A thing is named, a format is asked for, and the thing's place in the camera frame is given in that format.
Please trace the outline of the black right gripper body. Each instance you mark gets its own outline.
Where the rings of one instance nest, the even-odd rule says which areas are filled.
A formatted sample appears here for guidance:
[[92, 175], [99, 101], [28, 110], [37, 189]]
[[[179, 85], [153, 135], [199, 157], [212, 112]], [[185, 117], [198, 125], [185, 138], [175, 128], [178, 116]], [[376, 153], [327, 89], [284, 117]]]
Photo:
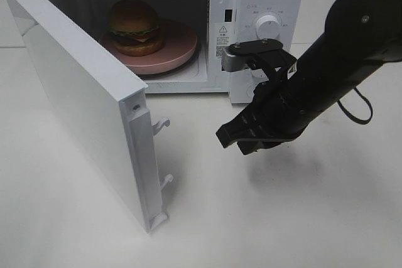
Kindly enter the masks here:
[[296, 139], [312, 120], [309, 98], [314, 82], [310, 55], [296, 59], [281, 47], [253, 48], [256, 66], [268, 81], [256, 87], [247, 108], [247, 139], [251, 142], [288, 142]]

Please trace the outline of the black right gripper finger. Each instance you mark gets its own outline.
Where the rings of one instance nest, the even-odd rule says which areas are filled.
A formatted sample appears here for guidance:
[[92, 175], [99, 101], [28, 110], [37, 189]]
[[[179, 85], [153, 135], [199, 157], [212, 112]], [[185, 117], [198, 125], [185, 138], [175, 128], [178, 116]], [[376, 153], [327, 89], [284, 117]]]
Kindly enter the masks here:
[[264, 118], [262, 117], [262, 105], [251, 103], [238, 115], [226, 124], [219, 127], [216, 136], [223, 148], [227, 148], [236, 142], [236, 134], [249, 132], [251, 134], [265, 134], [261, 129]]
[[267, 135], [240, 132], [236, 134], [237, 146], [243, 155], [254, 153], [260, 149], [271, 149], [284, 142], [293, 141], [294, 139], [295, 135], [287, 135], [283, 133]]

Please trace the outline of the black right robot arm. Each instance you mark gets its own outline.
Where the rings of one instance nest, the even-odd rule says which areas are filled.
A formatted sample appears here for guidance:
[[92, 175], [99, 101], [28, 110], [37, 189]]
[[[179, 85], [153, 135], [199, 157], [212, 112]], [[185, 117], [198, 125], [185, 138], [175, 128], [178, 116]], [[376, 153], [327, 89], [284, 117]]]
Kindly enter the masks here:
[[251, 68], [267, 79], [233, 120], [217, 130], [243, 154], [298, 138], [306, 127], [385, 63], [401, 61], [401, 0], [336, 0], [319, 38], [296, 58], [278, 40], [225, 48], [228, 72]]

